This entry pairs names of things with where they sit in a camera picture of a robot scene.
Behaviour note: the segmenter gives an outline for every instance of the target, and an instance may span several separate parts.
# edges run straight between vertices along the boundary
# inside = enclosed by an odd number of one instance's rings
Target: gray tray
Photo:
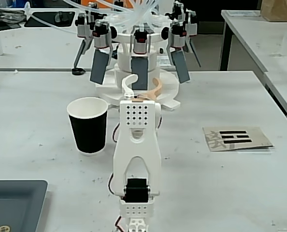
[[[0,181],[0,232],[36,232],[48,183]]]

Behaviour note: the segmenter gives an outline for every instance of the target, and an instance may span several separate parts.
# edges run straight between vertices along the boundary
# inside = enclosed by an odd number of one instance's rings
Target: black paper cup
[[[67,106],[77,149],[93,156],[106,144],[108,103],[100,98],[80,98]]]

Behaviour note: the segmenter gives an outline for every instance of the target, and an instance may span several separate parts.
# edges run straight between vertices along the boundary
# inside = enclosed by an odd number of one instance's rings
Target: metal table leg
[[[224,23],[224,31],[223,31],[223,44],[220,58],[220,71],[227,71],[230,59],[230,46],[233,32],[227,23]]]

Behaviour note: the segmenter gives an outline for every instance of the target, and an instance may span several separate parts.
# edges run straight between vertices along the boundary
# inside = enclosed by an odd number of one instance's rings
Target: red wire
[[[159,119],[159,123],[158,123],[158,129],[161,127],[162,120],[163,120],[163,117],[161,116],[161,118]]]
[[[124,229],[119,225],[119,222],[121,220],[121,216],[118,217],[118,219],[115,221],[115,227],[120,231],[120,232],[124,232]]]
[[[110,187],[110,184],[111,184],[111,181],[113,180],[113,177],[114,177],[114,174],[112,173],[110,178],[109,178],[109,181],[108,181],[108,190],[110,191],[110,193],[112,195],[114,195],[115,193],[111,190],[111,187]]]
[[[118,125],[115,127],[114,132],[113,132],[113,141],[114,141],[115,143],[117,143],[117,140],[115,140],[115,133],[116,133],[116,131],[118,130],[119,126],[120,126],[120,123],[118,123]]]

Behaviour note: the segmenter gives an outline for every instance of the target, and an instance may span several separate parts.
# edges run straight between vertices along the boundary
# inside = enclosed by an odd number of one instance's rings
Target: black stripe
[[[220,131],[220,134],[246,134],[246,131],[228,130],[228,131]]]
[[[242,144],[242,143],[251,143],[252,140],[250,139],[241,139],[241,140],[230,140],[224,141],[224,144]]]
[[[222,139],[234,139],[233,135],[222,135]]]
[[[237,135],[237,138],[245,139],[245,138],[249,138],[249,136],[248,135]]]

